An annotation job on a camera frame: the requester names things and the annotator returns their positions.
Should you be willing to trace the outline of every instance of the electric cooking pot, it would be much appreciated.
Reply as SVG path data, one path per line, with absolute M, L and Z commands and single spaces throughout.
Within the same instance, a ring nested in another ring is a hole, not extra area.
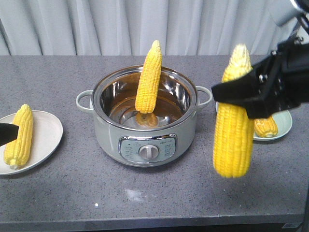
M 114 71 L 93 90 L 76 98 L 82 112 L 93 116 L 97 141 L 113 159 L 130 166 L 153 167 L 166 164 L 183 154 L 193 141 L 197 112 L 211 100 L 211 92 L 181 73 L 162 67 L 153 113 L 135 109 L 135 97 L 143 66 Z M 198 92 L 208 95 L 200 103 Z M 80 105 L 91 96 L 90 107 Z

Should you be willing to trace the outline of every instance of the pot rim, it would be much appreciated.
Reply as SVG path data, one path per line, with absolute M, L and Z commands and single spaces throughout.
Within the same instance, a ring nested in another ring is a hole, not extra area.
M 129 66 L 129 67 L 125 67 L 122 69 L 118 69 L 114 72 L 109 73 L 108 75 L 106 75 L 103 79 L 101 79 L 95 86 L 95 88 L 93 89 L 92 92 L 92 96 L 91 96 L 91 102 L 92 102 L 92 106 L 94 111 L 96 112 L 97 116 L 99 116 L 101 119 L 103 119 L 105 122 L 116 126 L 118 128 L 121 129 L 125 129 L 128 131 L 160 131 L 160 130 L 164 130 L 164 129 L 169 129 L 172 128 L 176 125 L 181 124 L 183 121 L 185 121 L 187 118 L 189 118 L 195 111 L 197 108 L 197 89 L 196 86 L 193 84 L 193 82 L 187 78 L 185 75 L 183 75 L 182 73 L 170 69 L 170 68 L 166 68 L 164 66 L 162 66 L 161 68 L 161 72 L 166 72 L 166 73 L 170 73 L 173 74 L 173 78 L 176 79 L 180 84 L 182 84 L 183 86 L 186 86 L 188 89 L 188 92 L 190 93 L 190 105 L 188 110 L 184 113 L 184 115 L 182 115 L 179 119 L 177 119 L 176 121 L 164 125 L 164 126 L 160 126 L 160 127 L 156 127 L 156 128 L 150 128 L 150 129 L 141 129 L 141 128 L 133 128 L 133 127 L 128 127 L 125 125 L 122 125 L 114 120 L 112 120 L 109 116 L 107 116 L 105 114 L 105 112 L 103 111 L 103 109 L 101 108 L 100 104 L 99 104 L 99 99 L 101 97 L 102 92 L 113 82 L 115 82 L 117 79 L 131 74 L 131 73 L 141 73 L 143 68 L 143 65 L 134 65 L 134 66 Z

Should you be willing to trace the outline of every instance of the corn on the cob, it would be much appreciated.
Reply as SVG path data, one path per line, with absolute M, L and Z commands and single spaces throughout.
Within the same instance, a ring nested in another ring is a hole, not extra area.
M 278 134 L 278 126 L 272 116 L 254 120 L 254 132 L 259 137 L 271 138 Z
M 17 169 L 26 164 L 30 155 L 33 130 L 33 116 L 30 106 L 22 105 L 12 123 L 19 126 L 18 136 L 16 140 L 6 145 L 3 159 L 12 169 Z
M 252 69 L 249 51 L 244 44 L 235 47 L 222 82 L 237 79 Z M 216 119 L 213 165 L 224 177 L 241 177 L 251 162 L 253 120 L 240 106 L 219 103 Z
M 160 42 L 155 40 L 144 62 L 135 100 L 135 108 L 142 114 L 152 113 L 155 109 L 161 66 L 162 53 Z

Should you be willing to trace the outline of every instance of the black object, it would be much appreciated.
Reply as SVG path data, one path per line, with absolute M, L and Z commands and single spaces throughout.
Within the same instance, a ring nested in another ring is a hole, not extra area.
M 284 41 L 245 76 L 211 89 L 215 101 L 242 106 L 249 118 L 309 102 L 309 44 L 298 37 Z
M 19 126 L 9 123 L 0 123 L 0 146 L 5 145 L 18 136 Z

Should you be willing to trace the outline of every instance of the gray countertop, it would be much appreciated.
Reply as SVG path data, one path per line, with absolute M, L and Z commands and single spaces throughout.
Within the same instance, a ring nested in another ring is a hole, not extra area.
M 262 57 L 252 56 L 252 63 Z M 174 56 L 164 57 L 163 65 L 210 88 L 221 81 L 228 60 Z M 77 109 L 75 98 L 108 73 L 143 61 L 125 56 L 1 57 L 0 118 L 28 103 L 57 116 L 63 137 L 39 166 L 0 177 L 0 231 L 301 222 L 309 178 L 306 104 L 291 110 L 293 126 L 286 136 L 254 142 L 250 170 L 237 179 L 220 177 L 212 165 L 214 101 L 198 113 L 192 145 L 169 164 L 130 167 L 104 153 L 92 117 Z

